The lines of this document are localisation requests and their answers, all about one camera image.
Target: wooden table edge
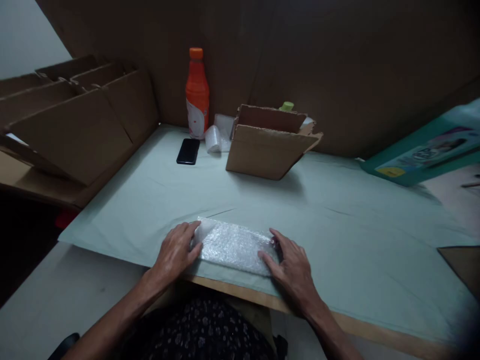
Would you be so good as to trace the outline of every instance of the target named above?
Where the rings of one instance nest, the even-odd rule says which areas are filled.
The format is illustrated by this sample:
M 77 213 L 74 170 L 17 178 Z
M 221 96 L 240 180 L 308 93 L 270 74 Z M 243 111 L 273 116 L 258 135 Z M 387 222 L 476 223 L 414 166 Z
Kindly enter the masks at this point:
M 214 289 L 216 291 L 247 300 L 286 314 L 296 315 L 296 312 L 280 297 L 269 295 L 247 287 L 213 280 L 207 277 L 186 275 L 186 280 L 192 283 Z M 369 322 L 355 319 L 351 316 L 332 311 L 340 327 L 348 334 L 385 345 L 425 360 L 451 359 L 455 349 L 446 344 L 425 340 L 407 333 L 394 331 Z

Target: black smartphone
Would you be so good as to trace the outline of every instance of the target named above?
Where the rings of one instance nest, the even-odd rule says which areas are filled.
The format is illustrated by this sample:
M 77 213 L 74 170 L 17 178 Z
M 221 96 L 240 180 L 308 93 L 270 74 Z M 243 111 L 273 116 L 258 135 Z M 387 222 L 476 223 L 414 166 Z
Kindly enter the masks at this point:
M 183 139 L 180 152 L 176 158 L 177 164 L 195 165 L 199 152 L 200 140 Z

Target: yellow label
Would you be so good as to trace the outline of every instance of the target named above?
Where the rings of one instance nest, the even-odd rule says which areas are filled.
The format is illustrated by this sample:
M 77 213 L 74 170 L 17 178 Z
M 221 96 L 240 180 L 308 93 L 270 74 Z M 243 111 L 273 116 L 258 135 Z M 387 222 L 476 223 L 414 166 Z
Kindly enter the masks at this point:
M 396 178 L 405 174 L 405 170 L 400 167 L 381 167 L 376 169 L 379 173 L 388 176 L 389 178 Z

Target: table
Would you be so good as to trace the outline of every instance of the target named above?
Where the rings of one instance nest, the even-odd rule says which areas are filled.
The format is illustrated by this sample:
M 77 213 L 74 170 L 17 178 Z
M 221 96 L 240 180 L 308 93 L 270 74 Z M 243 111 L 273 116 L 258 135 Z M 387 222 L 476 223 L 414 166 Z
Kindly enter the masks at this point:
M 161 125 L 59 240 L 152 266 L 167 232 L 198 216 L 273 227 L 305 248 L 315 286 L 345 331 L 418 357 L 440 357 L 456 344 L 463 320 L 480 313 L 436 250 L 478 241 L 424 188 L 314 152 L 280 181 L 225 171 L 228 154 L 207 154 L 203 143 L 195 166 L 178 165 L 186 137 L 186 129 Z M 270 278 L 206 261 L 191 274 L 289 310 Z

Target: orange bottle cap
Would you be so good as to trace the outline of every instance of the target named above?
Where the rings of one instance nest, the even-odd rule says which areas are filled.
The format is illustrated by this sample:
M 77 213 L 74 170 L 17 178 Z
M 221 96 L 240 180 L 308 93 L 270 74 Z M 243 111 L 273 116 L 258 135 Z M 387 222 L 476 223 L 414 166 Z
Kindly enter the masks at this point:
M 201 47 L 190 48 L 190 59 L 202 60 L 204 58 L 204 50 Z

